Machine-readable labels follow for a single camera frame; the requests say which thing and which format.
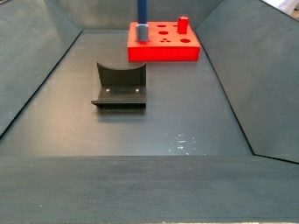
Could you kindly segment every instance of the hole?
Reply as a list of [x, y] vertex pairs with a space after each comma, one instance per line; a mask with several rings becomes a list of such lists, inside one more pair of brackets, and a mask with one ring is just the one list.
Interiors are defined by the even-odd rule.
[[182, 41], [184, 43], [192, 43], [192, 41], [190, 41], [188, 38], [182, 38], [181, 41]]
[[160, 34], [168, 35], [169, 34], [169, 31], [160, 31]]

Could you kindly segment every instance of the red pegboard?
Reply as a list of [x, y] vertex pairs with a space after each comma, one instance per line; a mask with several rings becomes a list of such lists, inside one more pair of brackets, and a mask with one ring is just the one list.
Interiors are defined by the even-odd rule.
[[137, 42], [137, 22], [130, 25], [127, 53], [129, 61], [197, 61], [201, 55], [201, 43], [188, 27], [188, 33], [180, 34], [178, 22], [149, 22], [149, 39]]

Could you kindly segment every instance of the black holder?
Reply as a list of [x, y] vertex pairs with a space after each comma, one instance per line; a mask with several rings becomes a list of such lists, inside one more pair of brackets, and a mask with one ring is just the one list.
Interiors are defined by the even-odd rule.
[[146, 63], [133, 69], [115, 69], [98, 63], [101, 90], [97, 106], [146, 106]]

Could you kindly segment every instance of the gray wall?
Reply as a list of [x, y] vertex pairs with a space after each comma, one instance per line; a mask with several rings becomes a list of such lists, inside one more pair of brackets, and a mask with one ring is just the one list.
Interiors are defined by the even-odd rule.
[[0, 136], [79, 34], [50, 0], [0, 5]]
[[[137, 21], [137, 0], [54, 0], [87, 30], [127, 30]], [[177, 21], [184, 14], [197, 27], [222, 0], [149, 0], [149, 20]]]
[[258, 155], [299, 162], [299, 23], [225, 0], [197, 30]]

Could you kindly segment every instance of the red peg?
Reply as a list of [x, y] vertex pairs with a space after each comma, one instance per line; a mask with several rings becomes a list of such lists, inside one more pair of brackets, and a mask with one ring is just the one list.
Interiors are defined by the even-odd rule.
[[178, 32], [180, 34], [188, 34], [188, 27], [190, 24], [190, 18], [189, 17], [180, 17], [178, 19]]

